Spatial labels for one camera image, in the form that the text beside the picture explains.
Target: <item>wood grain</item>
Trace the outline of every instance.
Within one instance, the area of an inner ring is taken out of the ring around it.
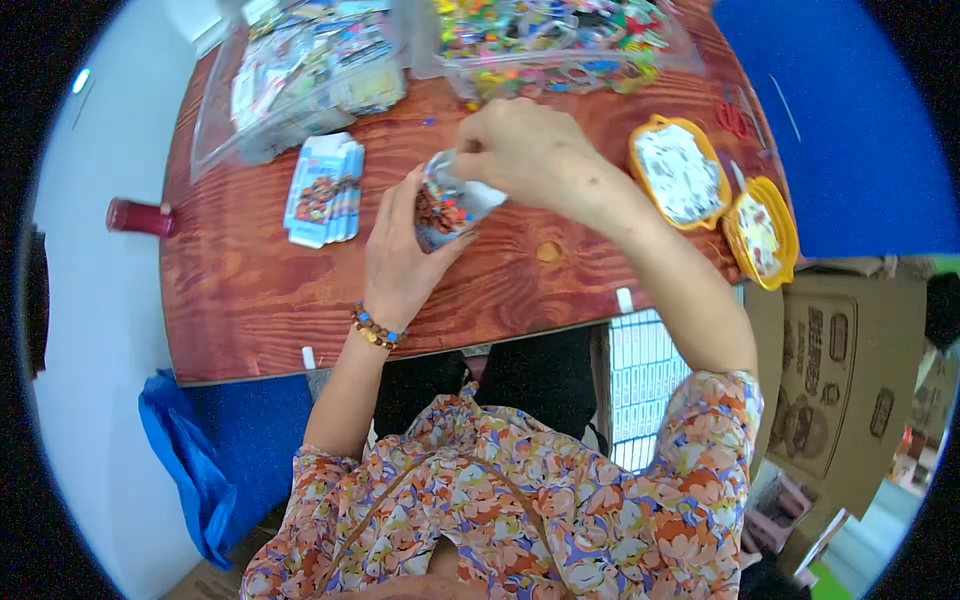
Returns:
[[[543,102],[575,115],[598,150],[626,167],[627,138],[652,114],[682,116],[708,133],[718,153],[744,173],[770,177],[789,198],[776,159],[760,159],[759,142],[737,141],[713,119],[722,82],[749,83],[703,2],[678,2],[682,22],[707,65],[706,78],[664,72],[638,94],[609,91],[553,95]],[[167,339],[178,381],[198,383],[302,372],[300,349],[313,347],[332,367],[363,295],[364,243],[383,191],[418,163],[453,145],[468,114],[444,80],[411,82],[407,98],[349,132],[367,149],[360,233],[318,251],[287,241],[282,213],[299,149],[253,168],[221,164],[189,181],[190,146],[214,54],[198,61],[177,121],[163,198],[178,233],[160,245]],[[762,111],[754,108],[767,140]],[[423,120],[435,118],[433,127]],[[505,340],[608,319],[614,290],[628,287],[634,305],[650,303],[623,256],[597,233],[556,215],[507,202],[479,226],[480,239],[453,265],[410,326],[397,356]],[[740,274],[719,230],[688,235],[734,281]],[[552,242],[560,256],[541,244]]]

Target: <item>blue wall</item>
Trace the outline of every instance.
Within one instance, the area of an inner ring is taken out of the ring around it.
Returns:
[[[960,252],[940,141],[863,8],[852,0],[720,0],[714,17],[777,140],[805,256]]]

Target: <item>stack of cards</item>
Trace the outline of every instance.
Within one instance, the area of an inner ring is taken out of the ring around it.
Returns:
[[[448,170],[455,156],[454,150],[441,152],[423,169],[414,227],[425,252],[435,251],[472,228],[507,199],[485,183],[451,176]]]
[[[347,133],[308,137],[287,196],[283,226],[288,239],[322,248],[357,234],[364,148]]]

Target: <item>white wall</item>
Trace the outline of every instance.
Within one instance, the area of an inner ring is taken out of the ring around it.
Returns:
[[[200,556],[137,414],[144,380],[170,367],[157,241],[104,223],[113,196],[159,203],[194,62],[163,3],[131,0],[87,58],[84,109],[74,127],[80,99],[67,100],[37,183],[50,270],[40,434],[72,516],[132,600],[162,596]]]
[[[226,35],[222,17],[245,18],[255,23],[280,0],[163,0],[170,21],[194,46],[198,57],[205,55]]]

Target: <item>metal grid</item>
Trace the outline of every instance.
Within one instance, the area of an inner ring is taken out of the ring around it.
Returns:
[[[742,286],[734,290],[742,304]],[[690,367],[653,308],[613,319],[610,344],[612,458],[641,473],[657,451],[670,395],[690,375]]]

